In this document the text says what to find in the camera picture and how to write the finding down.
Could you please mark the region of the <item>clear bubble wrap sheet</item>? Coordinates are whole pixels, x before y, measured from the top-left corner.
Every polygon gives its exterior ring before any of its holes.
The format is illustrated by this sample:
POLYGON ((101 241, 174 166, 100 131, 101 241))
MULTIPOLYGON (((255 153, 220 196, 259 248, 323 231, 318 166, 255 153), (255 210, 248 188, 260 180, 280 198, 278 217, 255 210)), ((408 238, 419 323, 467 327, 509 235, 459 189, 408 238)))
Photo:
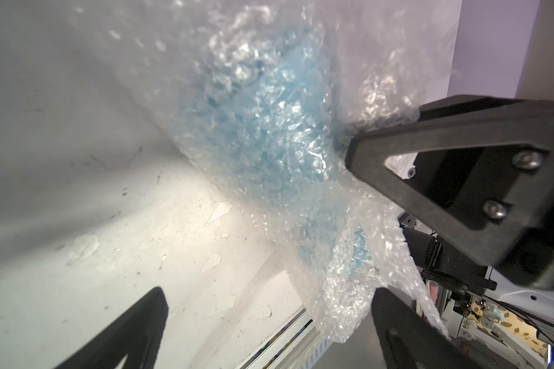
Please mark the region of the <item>clear bubble wrap sheet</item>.
POLYGON ((377 288, 444 324, 400 206, 345 167, 352 137, 420 116, 451 69, 458 1, 71 1, 90 49, 275 243, 319 331, 346 341, 377 288))

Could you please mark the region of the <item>blue plastic wine glass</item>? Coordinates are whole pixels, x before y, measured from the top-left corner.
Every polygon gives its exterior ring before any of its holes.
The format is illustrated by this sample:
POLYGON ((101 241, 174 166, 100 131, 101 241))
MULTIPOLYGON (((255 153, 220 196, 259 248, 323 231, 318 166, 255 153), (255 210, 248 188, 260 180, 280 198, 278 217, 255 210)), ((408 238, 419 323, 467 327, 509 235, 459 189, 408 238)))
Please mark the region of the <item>blue plastic wine glass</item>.
POLYGON ((175 136, 296 263, 355 274, 372 258, 349 214, 328 69, 318 32, 244 44, 237 63, 213 68, 175 136))

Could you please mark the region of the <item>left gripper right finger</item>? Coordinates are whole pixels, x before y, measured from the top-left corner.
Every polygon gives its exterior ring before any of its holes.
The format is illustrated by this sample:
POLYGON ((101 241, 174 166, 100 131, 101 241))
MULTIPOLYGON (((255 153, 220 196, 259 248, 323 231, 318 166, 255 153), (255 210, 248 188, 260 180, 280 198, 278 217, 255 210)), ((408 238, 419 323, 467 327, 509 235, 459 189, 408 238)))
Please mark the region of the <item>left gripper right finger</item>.
POLYGON ((371 313, 388 368, 480 367, 386 288, 375 291, 371 313))

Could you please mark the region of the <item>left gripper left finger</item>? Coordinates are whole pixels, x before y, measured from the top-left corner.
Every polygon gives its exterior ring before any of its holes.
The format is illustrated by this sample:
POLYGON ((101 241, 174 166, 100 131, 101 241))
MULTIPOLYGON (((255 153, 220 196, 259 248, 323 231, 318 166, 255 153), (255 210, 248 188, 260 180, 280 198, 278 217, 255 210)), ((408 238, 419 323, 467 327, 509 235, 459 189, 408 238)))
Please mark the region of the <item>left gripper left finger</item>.
POLYGON ((166 296, 155 287, 59 368, 153 368, 169 315, 166 296))

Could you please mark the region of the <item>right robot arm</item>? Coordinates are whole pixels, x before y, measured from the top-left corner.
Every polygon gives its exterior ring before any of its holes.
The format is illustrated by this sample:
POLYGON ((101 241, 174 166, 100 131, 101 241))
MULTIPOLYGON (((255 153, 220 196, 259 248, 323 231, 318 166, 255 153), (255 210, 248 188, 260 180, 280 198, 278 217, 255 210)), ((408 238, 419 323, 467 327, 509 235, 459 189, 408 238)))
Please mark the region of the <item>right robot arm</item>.
POLYGON ((362 133, 346 167, 432 229, 424 275, 511 310, 554 367, 554 1, 463 1, 445 96, 362 133))

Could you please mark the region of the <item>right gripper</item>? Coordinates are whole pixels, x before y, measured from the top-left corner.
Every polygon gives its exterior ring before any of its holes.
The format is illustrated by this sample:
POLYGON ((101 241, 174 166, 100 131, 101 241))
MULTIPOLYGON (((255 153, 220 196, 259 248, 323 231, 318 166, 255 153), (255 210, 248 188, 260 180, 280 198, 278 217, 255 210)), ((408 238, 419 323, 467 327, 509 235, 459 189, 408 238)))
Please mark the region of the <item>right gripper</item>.
POLYGON ((475 100, 357 135, 346 167, 478 264, 554 290, 554 101, 475 100))

